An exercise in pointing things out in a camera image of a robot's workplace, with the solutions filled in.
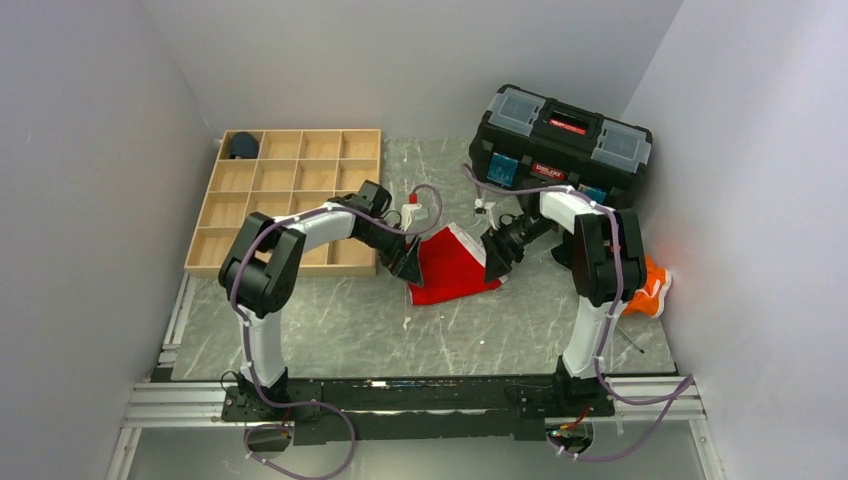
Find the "red white underwear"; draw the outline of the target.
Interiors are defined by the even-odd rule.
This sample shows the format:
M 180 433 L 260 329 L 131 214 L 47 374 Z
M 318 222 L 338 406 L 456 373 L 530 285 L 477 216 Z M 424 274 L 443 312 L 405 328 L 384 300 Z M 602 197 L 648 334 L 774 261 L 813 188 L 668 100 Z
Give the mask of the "red white underwear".
M 453 222 L 421 242 L 419 260 L 423 285 L 408 285 L 413 306 L 495 290 L 508 280 L 507 276 L 484 280 L 486 254 L 482 245 Z

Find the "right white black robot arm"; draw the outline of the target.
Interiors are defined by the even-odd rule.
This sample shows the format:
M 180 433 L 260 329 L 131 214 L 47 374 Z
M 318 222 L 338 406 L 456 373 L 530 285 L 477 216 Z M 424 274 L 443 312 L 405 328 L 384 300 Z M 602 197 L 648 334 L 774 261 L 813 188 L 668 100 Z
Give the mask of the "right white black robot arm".
M 490 227 L 481 236 L 484 280 L 510 273 L 527 245 L 554 227 L 563 242 L 552 255 L 572 275 L 579 297 L 571 338 L 558 358 L 551 401 L 557 411 L 574 415 L 589 400 L 606 394 L 604 352 L 627 304 L 647 280 L 637 214 L 599 204 L 572 187 L 528 189 L 521 215 Z

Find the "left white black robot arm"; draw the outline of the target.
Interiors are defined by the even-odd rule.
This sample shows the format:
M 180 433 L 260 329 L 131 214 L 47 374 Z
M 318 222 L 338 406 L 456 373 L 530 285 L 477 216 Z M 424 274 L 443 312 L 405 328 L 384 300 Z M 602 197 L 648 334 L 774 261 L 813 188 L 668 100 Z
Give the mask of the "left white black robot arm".
M 240 327 L 243 361 L 237 379 L 241 389 L 251 389 L 248 407 L 261 419 L 279 417 L 289 400 L 277 315 L 293 294 L 305 254 L 354 239 L 371 248 L 392 276 L 423 285 L 421 239 L 385 220 L 391 201 L 387 189 L 366 180 L 357 192 L 303 212 L 278 217 L 253 212 L 244 220 L 218 282 Z

